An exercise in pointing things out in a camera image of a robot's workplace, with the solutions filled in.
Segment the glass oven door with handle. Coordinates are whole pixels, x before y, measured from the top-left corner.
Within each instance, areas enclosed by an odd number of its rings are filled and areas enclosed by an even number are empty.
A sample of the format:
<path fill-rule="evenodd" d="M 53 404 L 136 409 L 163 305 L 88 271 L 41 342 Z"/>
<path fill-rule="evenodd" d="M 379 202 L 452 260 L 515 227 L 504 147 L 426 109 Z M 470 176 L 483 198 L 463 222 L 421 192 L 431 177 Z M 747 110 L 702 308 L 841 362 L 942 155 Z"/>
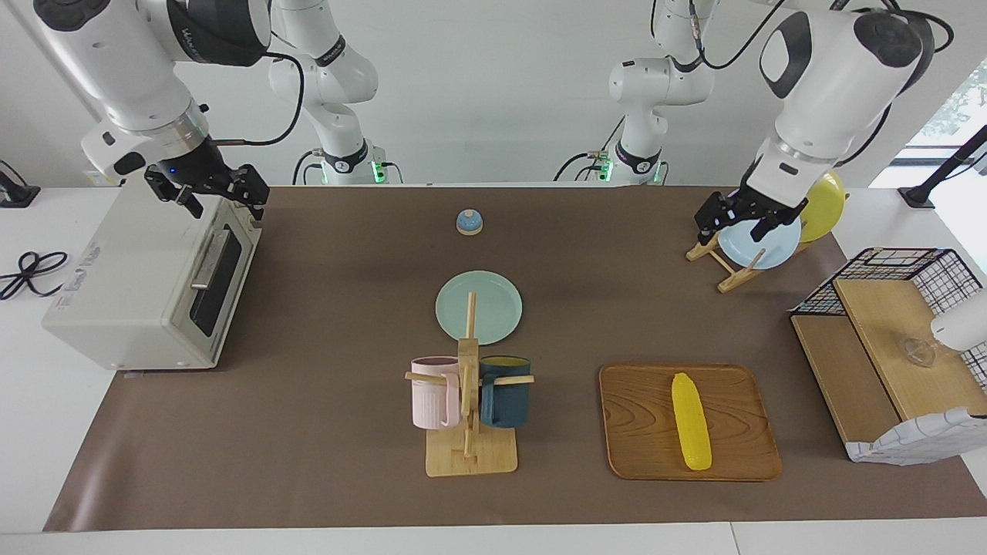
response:
<path fill-rule="evenodd" d="M 217 365 L 260 238 L 246 207 L 221 201 L 188 288 L 188 336 L 200 351 L 191 368 Z"/>

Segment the yellow corn cob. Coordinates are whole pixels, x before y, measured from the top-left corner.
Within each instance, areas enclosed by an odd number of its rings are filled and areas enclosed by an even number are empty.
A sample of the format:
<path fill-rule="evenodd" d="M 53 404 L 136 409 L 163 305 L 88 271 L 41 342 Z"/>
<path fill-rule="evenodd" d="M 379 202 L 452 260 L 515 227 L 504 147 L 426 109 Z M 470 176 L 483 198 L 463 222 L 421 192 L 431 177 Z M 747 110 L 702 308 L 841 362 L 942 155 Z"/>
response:
<path fill-rule="evenodd" d="M 679 447 L 686 467 L 693 471 L 709 469 L 712 466 L 712 442 L 704 405 L 698 387 L 687 373 L 674 375 L 671 399 Z"/>

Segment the pale green plate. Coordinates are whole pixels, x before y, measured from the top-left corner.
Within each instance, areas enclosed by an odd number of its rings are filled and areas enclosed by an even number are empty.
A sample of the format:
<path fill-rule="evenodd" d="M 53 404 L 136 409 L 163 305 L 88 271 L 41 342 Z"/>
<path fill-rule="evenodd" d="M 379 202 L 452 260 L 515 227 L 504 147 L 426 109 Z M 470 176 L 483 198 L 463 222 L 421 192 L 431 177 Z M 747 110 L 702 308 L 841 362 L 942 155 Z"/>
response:
<path fill-rule="evenodd" d="M 503 275 L 492 271 L 466 271 L 452 277 L 435 299 L 435 316 L 451 338 L 464 338 L 468 296 L 476 294 L 473 336 L 479 345 L 503 340 L 516 329 L 523 313 L 519 291 Z"/>

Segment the white toaster oven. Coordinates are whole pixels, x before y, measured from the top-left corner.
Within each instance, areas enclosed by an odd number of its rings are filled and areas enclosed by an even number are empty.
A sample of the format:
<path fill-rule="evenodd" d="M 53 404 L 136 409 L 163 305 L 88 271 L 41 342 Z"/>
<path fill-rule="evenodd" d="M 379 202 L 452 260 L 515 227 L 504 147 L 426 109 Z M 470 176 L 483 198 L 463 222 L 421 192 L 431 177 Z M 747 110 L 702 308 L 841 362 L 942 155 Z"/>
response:
<path fill-rule="evenodd" d="M 190 279 L 222 197 L 201 219 L 127 183 L 40 324 L 113 372 L 198 370 L 188 336 Z"/>

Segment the wooden plate rack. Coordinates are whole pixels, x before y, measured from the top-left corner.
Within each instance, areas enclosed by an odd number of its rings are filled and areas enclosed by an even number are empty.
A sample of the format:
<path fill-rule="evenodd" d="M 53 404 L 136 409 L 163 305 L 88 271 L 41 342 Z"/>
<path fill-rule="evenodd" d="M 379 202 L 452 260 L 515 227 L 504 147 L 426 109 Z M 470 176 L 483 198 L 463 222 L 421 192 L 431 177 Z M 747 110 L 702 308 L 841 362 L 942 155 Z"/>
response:
<path fill-rule="evenodd" d="M 851 195 L 847 193 L 847 200 L 850 199 L 850 196 Z M 765 271 L 765 270 L 755 270 L 755 268 L 753 267 L 754 264 L 757 263 L 758 260 L 760 260 L 760 258 L 763 256 L 765 250 L 761 250 L 760 253 L 758 253 L 758 255 L 754 257 L 752 263 L 749 266 L 741 267 L 740 264 L 733 263 L 733 261 L 731 261 L 729 257 L 727 257 L 725 253 L 723 253 L 722 249 L 720 249 L 718 236 L 719 233 L 715 237 L 713 237 L 712 241 L 709 242 L 709 245 L 702 246 L 700 244 L 696 244 L 693 248 L 691 248 L 690 250 L 688 250 L 688 252 L 686 252 L 686 259 L 690 262 L 694 262 L 695 260 L 700 259 L 701 257 L 705 257 L 709 255 L 710 257 L 712 257 L 713 260 L 718 262 L 720 267 L 725 268 L 725 270 L 727 271 L 727 277 L 725 278 L 725 280 L 719 282 L 718 284 L 719 292 L 722 292 L 722 294 L 726 294 L 726 292 L 733 291 L 733 289 L 740 287 L 740 285 L 745 284 L 745 282 L 753 280 L 755 277 L 758 277 L 758 274 L 761 274 L 763 273 L 763 271 Z M 807 244 L 801 244 L 799 242 L 799 246 L 797 246 L 797 249 L 794 251 L 793 256 L 803 252 L 805 249 L 807 249 L 810 246 L 811 243 L 812 242 Z"/>

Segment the brown table mat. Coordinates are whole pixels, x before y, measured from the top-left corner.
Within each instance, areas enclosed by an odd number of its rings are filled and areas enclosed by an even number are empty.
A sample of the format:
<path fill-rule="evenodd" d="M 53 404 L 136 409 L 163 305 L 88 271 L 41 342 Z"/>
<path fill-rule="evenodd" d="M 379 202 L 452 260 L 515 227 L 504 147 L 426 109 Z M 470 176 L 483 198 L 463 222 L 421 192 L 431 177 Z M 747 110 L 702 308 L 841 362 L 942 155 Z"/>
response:
<path fill-rule="evenodd" d="M 508 526 L 987 516 L 952 458 L 853 463 L 787 319 L 843 266 L 832 239 L 731 294 L 687 262 L 708 187 L 271 191 L 214 372 L 116 375 L 47 531 Z M 459 211 L 483 231 L 464 236 Z M 533 362 L 515 472 L 431 479 L 404 373 L 450 355 L 434 302 L 493 271 L 523 298 L 495 355 Z M 609 363 L 733 363 L 783 470 L 765 483 L 623 480 L 605 454 Z"/>

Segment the black clamp stand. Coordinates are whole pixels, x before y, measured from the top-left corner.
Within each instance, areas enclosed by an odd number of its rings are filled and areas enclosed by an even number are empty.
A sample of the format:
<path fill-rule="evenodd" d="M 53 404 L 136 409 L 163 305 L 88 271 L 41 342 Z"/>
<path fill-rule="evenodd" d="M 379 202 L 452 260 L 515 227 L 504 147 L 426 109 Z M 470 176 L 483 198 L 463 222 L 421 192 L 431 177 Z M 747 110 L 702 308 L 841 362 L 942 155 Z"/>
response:
<path fill-rule="evenodd" d="M 916 210 L 934 210 L 935 205 L 930 196 L 935 187 L 945 180 L 961 176 L 981 162 L 987 162 L 987 124 L 981 126 L 951 157 L 945 159 L 923 183 L 915 187 L 899 187 L 899 196 Z"/>

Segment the black desk clamp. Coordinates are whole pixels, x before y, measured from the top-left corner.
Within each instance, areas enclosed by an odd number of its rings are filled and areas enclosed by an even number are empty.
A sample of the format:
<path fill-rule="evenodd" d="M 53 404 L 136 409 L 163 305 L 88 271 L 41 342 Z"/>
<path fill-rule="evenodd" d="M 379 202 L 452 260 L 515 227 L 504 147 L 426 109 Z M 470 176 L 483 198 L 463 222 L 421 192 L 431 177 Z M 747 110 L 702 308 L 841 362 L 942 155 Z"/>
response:
<path fill-rule="evenodd" d="M 20 172 L 0 159 L 0 207 L 26 208 L 41 189 L 39 186 L 29 185 Z"/>

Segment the small clear glass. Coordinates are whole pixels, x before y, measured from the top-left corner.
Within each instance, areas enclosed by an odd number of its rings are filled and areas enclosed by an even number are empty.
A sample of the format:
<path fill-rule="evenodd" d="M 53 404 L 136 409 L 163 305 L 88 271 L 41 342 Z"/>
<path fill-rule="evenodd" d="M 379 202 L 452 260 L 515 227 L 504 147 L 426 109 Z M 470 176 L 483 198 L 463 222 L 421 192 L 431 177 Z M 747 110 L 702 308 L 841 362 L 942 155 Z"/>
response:
<path fill-rule="evenodd" d="M 899 341 L 900 348 L 913 365 L 920 368 L 931 368 L 937 358 L 937 348 L 934 341 L 927 341 L 924 338 L 905 337 Z"/>

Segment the brown wooden tray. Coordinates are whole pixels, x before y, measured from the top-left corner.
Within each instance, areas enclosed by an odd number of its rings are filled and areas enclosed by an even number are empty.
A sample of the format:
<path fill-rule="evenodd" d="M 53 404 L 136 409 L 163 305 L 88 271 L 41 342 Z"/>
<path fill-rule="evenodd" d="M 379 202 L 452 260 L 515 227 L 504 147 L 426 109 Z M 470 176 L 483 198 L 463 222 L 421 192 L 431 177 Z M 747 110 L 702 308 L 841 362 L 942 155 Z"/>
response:
<path fill-rule="evenodd" d="M 673 379 L 686 375 L 702 403 L 711 464 L 693 469 L 681 449 Z M 725 363 L 611 363 L 598 373 L 608 463 L 625 480 L 767 482 L 782 473 L 756 379 Z"/>

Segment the white rounded device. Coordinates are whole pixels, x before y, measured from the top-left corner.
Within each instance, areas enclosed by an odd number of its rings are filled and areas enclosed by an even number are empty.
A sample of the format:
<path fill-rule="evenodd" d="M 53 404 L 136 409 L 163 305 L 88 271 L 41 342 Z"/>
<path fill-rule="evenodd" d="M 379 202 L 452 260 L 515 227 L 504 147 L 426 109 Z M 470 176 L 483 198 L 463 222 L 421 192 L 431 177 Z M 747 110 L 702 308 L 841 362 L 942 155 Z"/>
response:
<path fill-rule="evenodd" d="M 931 320 L 933 338 L 949 350 L 966 352 L 987 341 L 987 289 L 980 289 Z"/>

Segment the pink mug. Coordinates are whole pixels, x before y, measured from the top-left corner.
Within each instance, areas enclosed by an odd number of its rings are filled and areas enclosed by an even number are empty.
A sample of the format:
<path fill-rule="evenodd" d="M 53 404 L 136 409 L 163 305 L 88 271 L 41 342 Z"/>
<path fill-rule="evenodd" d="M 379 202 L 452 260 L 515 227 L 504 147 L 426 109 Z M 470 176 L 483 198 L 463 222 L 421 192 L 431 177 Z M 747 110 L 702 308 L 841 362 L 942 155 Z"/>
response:
<path fill-rule="evenodd" d="M 456 356 L 422 356 L 410 362 L 416 375 L 440 377 L 441 383 L 410 382 L 413 425 L 426 431 L 453 429 L 461 422 L 460 370 Z"/>

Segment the dark blue mug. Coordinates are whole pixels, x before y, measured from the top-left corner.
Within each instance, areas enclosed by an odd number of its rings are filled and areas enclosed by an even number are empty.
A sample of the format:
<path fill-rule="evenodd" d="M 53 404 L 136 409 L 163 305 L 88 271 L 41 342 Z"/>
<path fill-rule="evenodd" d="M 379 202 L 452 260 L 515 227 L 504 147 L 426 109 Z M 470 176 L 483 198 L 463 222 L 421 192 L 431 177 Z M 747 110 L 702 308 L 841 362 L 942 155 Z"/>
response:
<path fill-rule="evenodd" d="M 515 429 L 528 421 L 529 384 L 494 384 L 498 377 L 531 375 L 531 361 L 522 356 L 491 355 L 480 359 L 480 422 Z"/>

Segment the white checked cloth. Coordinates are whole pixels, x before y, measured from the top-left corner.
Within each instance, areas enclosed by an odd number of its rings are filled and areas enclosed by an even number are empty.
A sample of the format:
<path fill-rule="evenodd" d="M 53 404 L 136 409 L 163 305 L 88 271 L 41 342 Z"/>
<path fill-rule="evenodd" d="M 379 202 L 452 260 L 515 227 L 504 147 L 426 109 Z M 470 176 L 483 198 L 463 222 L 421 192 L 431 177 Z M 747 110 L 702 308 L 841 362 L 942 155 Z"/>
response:
<path fill-rule="evenodd" d="M 873 442 L 846 442 L 853 463 L 898 466 L 936 463 L 987 446 L 987 415 L 966 407 L 931 413 L 892 426 Z"/>

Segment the wooden mug rack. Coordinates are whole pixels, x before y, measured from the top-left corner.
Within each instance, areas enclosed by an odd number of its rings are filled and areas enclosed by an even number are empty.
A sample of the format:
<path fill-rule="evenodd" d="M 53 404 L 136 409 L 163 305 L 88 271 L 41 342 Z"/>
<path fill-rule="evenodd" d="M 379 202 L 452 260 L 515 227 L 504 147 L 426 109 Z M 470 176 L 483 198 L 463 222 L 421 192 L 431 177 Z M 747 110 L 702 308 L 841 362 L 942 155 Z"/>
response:
<path fill-rule="evenodd" d="M 477 294 L 470 291 L 465 337 L 458 341 L 460 417 L 455 428 L 426 432 L 426 474 L 431 478 L 513 472 L 518 467 L 513 429 L 482 425 L 480 356 L 475 337 Z"/>

